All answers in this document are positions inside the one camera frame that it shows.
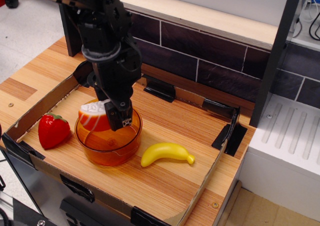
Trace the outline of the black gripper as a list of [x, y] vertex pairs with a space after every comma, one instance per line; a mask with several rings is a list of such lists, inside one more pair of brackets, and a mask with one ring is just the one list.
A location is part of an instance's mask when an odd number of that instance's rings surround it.
[[111, 101], [104, 104], [111, 130], [115, 132], [130, 126], [133, 121], [133, 84], [141, 78], [142, 66], [142, 54], [136, 40], [129, 33], [113, 54], [86, 57], [93, 68], [86, 79], [88, 85], [94, 88], [99, 101]]

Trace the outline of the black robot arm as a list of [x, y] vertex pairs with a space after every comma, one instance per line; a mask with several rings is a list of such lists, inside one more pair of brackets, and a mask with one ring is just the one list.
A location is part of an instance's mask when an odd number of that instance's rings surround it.
[[133, 84], [141, 78], [142, 55], [130, 34], [132, 13], [120, 0], [50, 0], [71, 9], [86, 61], [76, 79], [93, 87], [113, 131], [133, 121]]

